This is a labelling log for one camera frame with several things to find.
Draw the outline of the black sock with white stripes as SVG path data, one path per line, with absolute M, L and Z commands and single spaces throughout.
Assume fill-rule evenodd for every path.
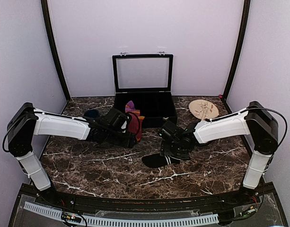
M 142 157 L 142 162 L 149 168 L 159 168 L 170 164 L 180 164 L 180 159 L 172 158 L 171 156 L 161 156 L 153 154 Z

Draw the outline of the black storage box with lid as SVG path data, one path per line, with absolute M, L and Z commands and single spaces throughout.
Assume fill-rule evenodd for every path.
M 126 54 L 112 56 L 114 107 L 124 112 L 129 101 L 144 116 L 143 128 L 160 128 L 166 121 L 177 123 L 171 94 L 172 54 Z

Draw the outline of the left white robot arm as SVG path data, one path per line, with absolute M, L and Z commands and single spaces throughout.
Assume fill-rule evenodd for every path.
M 42 199 L 50 206 L 57 206 L 60 195 L 51 189 L 52 181 L 33 153 L 33 137 L 60 136 L 132 148 L 137 139 L 136 134 L 129 131 L 131 121 L 129 113 L 115 108 L 94 118 L 89 115 L 73 117 L 45 112 L 26 102 L 8 123 L 2 149 L 17 159 L 36 189 L 42 192 Z

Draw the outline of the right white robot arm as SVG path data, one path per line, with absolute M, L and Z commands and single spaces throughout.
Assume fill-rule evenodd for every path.
M 278 122 L 272 116 L 274 110 L 252 101 L 249 106 L 235 113 L 215 119 L 196 121 L 183 129 L 171 121 L 165 122 L 159 131 L 160 154 L 178 160 L 189 160 L 195 147 L 211 141 L 240 135 L 250 135 L 254 143 L 251 159 L 243 178 L 243 188 L 235 194 L 235 201 L 245 205 L 253 197 L 253 191 L 283 140 L 278 138 Z

